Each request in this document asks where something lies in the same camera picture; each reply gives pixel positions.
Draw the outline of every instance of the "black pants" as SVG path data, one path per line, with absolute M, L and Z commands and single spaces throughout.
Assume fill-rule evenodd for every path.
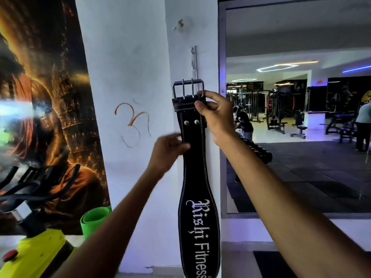
M 362 151 L 363 150 L 363 141 L 366 140 L 366 148 L 370 144 L 370 135 L 371 135 L 371 123 L 356 123 L 357 125 L 357 142 L 355 147 Z

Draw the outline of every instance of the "rolled mat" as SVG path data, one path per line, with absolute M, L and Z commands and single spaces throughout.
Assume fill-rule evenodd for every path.
M 112 208 L 109 207 L 98 207 L 90 210 L 81 217 L 80 224 L 84 239 L 88 238 L 91 233 L 98 228 L 98 226 L 106 219 L 109 213 L 112 212 Z

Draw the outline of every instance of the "blue led light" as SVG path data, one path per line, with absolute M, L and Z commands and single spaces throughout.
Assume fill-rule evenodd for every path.
M 343 73 L 348 73 L 348 72 L 351 72 L 351 71 L 357 71 L 357 70 L 368 69 L 368 68 L 371 68 L 371 65 L 365 66 L 365 67 L 360 67 L 360 68 L 355 68 L 355 69 L 350 69 L 350 70 L 345 70 L 345 71 L 343 71 Z

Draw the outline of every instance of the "weightlifting belt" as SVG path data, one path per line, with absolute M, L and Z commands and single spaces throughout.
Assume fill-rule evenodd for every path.
M 186 278 L 214 278 L 220 268 L 219 217 L 207 178 L 206 121 L 194 107 L 195 101 L 205 102 L 206 97 L 193 94 L 193 84 L 196 83 L 203 86 L 202 80 L 173 84 L 173 106 L 182 141 L 191 145 L 183 155 L 183 187 L 178 209 L 180 254 Z M 192 95 L 184 95 L 186 84 L 192 84 Z M 175 95 L 178 85 L 183 85 L 183 97 Z

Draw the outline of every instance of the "person's right hand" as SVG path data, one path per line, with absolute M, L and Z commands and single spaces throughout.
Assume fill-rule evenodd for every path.
M 213 133 L 214 142 L 217 146 L 220 146 L 220 142 L 227 135 L 236 135 L 233 125 L 233 105 L 229 99 L 215 92 L 205 91 L 205 96 L 215 102 L 204 104 L 196 101 L 194 105 L 197 111 L 205 116 L 207 127 Z

